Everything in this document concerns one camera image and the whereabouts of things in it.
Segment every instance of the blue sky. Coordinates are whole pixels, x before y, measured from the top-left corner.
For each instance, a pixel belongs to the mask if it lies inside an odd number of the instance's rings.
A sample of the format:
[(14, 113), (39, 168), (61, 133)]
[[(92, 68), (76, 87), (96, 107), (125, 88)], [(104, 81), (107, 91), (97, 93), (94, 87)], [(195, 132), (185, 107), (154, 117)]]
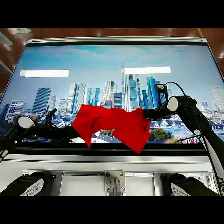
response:
[[(161, 83), (174, 81), (186, 94), (202, 101), (214, 101), (212, 85), (224, 87), (219, 71), (206, 46), (184, 45), (117, 45), (117, 46), (35, 46), (26, 47), (15, 69), (0, 108), (12, 100), (23, 100), (32, 108), (38, 88), (51, 88), (57, 99), (67, 99), (71, 83), (103, 88), (105, 81), (116, 82), (121, 91), (121, 65), (126, 67), (170, 66), (171, 74), (140, 75), (141, 89), (146, 89), (146, 77)], [(68, 78), (25, 78), (21, 69), (69, 69)], [(174, 85), (173, 94), (181, 92)]]

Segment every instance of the red cloth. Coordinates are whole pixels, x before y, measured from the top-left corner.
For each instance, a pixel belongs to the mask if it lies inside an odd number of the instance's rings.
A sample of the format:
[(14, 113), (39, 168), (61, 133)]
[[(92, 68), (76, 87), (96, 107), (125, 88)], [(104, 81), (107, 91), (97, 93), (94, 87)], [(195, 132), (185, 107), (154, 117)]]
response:
[(140, 153), (150, 136), (150, 121), (143, 117), (142, 109), (132, 112), (123, 109), (106, 109), (101, 106), (83, 104), (72, 126), (80, 137), (91, 146), (92, 134), (99, 130), (112, 130), (113, 136)]

